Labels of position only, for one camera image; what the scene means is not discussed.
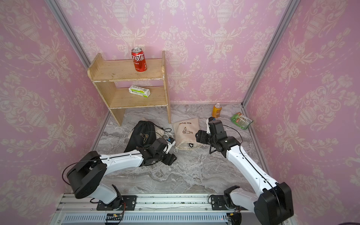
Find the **black drawstring pouch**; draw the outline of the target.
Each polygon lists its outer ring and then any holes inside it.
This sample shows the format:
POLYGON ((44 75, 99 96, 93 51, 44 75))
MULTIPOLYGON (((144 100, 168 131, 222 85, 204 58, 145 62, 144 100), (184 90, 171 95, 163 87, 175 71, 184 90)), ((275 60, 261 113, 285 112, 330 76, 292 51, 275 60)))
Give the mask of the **black drawstring pouch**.
POLYGON ((172 131, 171 128, 160 127, 151 121, 139 121, 133 129, 124 152, 131 152, 137 148, 153 144, 157 139, 155 128, 164 132, 172 131))

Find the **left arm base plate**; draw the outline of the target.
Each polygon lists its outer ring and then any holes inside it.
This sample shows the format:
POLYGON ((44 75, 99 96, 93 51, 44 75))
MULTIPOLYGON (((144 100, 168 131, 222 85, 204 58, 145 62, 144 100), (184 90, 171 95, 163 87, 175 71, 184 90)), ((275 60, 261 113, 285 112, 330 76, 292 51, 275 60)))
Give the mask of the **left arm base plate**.
POLYGON ((122 196, 121 199, 117 197, 109 204, 99 201, 97 204, 98 211, 134 211, 137 204, 136 195, 122 196))

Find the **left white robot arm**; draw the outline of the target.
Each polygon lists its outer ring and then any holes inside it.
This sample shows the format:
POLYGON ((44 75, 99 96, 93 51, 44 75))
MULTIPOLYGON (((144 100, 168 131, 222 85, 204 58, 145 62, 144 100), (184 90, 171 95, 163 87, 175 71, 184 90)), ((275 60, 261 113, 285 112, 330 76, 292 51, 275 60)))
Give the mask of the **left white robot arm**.
POLYGON ((100 155, 97 151, 87 153, 79 162, 72 164, 67 180, 75 198, 91 197, 99 200, 98 210, 123 210, 130 207, 115 185, 102 183, 103 177, 123 169, 146 167, 162 162, 170 166, 177 159, 169 151, 175 139, 158 138, 151 145, 115 155, 100 155))

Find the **beige pouch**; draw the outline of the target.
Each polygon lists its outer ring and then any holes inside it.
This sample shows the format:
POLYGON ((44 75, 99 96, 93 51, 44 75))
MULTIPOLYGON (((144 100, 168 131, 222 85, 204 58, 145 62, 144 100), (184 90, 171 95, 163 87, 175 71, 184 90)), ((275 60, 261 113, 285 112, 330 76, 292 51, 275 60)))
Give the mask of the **beige pouch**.
POLYGON ((175 122, 172 124, 177 150, 194 150, 203 146, 197 142, 196 133, 200 130, 198 118, 175 122), (189 143, 194 144, 194 148, 189 148, 189 143))

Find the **beige linen drawstring bag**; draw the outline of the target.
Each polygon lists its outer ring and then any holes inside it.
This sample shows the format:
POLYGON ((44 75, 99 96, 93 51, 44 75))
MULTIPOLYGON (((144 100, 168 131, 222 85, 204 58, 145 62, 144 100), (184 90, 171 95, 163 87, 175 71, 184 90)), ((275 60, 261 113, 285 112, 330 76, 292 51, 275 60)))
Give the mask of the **beige linen drawstring bag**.
MULTIPOLYGON (((171 133, 166 132, 166 131, 158 128, 158 127, 155 127, 155 132, 156 132, 156 138, 162 137, 162 138, 164 138, 165 140, 166 140, 168 137, 174 138, 174 136, 173 136, 171 133)), ((170 154, 170 153, 178 153, 177 147, 176 147, 176 146, 173 146, 173 147, 171 148, 171 150, 169 151, 169 154, 170 154)))

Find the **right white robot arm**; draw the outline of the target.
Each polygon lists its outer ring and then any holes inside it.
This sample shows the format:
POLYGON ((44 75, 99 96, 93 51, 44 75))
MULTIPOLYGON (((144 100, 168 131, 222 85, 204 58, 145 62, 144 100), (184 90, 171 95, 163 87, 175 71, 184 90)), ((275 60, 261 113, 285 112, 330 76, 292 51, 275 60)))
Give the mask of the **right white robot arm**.
POLYGON ((228 136, 222 121, 210 117, 207 129, 196 133, 199 143, 207 144, 221 153, 243 174, 254 192, 240 187, 225 190, 225 201, 254 213, 262 225, 280 225, 294 215, 291 188, 269 176, 244 150, 242 143, 228 136))

